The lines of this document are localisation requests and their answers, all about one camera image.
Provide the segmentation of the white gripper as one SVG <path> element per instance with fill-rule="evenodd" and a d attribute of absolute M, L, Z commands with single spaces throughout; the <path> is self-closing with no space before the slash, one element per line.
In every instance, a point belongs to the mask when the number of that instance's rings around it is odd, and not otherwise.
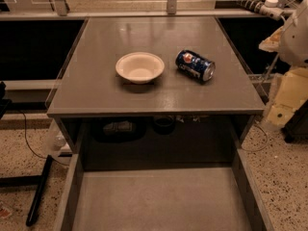
<path fill-rule="evenodd" d="M 279 27 L 259 44 L 266 52 L 278 52 L 283 27 Z M 297 67 L 281 77 L 281 83 L 269 107 L 265 121 L 274 127 L 282 128 L 295 112 L 308 100 L 308 69 Z"/>

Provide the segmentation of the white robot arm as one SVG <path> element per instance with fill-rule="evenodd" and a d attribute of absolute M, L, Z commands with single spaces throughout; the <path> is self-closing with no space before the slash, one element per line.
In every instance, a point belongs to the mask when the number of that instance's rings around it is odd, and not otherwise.
<path fill-rule="evenodd" d="M 280 78 L 275 96 L 269 98 L 270 105 L 264 113 L 265 122 L 282 128 L 308 100 L 308 0 L 303 0 L 259 48 L 277 52 L 279 59 L 290 66 Z"/>

